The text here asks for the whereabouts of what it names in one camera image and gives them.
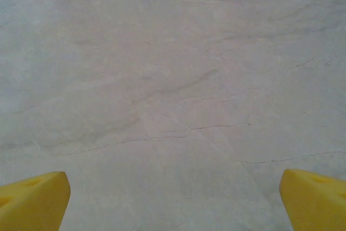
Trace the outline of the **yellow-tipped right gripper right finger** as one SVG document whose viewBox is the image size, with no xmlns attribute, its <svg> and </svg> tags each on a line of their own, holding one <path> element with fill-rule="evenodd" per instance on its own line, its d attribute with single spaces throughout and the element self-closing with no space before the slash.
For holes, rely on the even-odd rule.
<svg viewBox="0 0 346 231">
<path fill-rule="evenodd" d="M 286 169 L 280 196 L 293 230 L 345 230 L 345 181 Z"/>
</svg>

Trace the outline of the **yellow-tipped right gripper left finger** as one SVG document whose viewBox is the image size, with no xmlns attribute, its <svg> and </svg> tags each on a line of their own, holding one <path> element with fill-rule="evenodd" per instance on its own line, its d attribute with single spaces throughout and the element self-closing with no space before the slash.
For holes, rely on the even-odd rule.
<svg viewBox="0 0 346 231">
<path fill-rule="evenodd" d="M 59 230 L 70 194 L 63 171 L 1 186 L 1 230 Z"/>
</svg>

